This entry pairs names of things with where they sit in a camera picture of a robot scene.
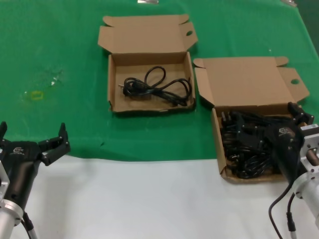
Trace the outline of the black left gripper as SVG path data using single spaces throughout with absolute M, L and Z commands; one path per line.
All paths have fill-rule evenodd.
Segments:
M 65 123 L 57 137 L 40 141 L 9 141 L 4 139 L 7 124 L 0 124 L 0 160 L 9 178 L 4 199 L 25 207 L 33 182 L 38 174 L 40 160 L 49 166 L 70 152 L 70 143 Z

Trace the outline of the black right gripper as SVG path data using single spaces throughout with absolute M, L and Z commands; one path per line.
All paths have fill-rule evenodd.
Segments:
M 273 124 L 264 126 L 237 123 L 236 139 L 253 150 L 262 150 L 265 140 L 271 147 L 271 156 L 281 173 L 290 184 L 305 172 L 301 166 L 300 151 L 303 145 L 303 135 L 298 126 L 302 123 L 313 124 L 314 116 L 306 113 L 297 103 L 288 103 L 288 111 L 294 124 Z

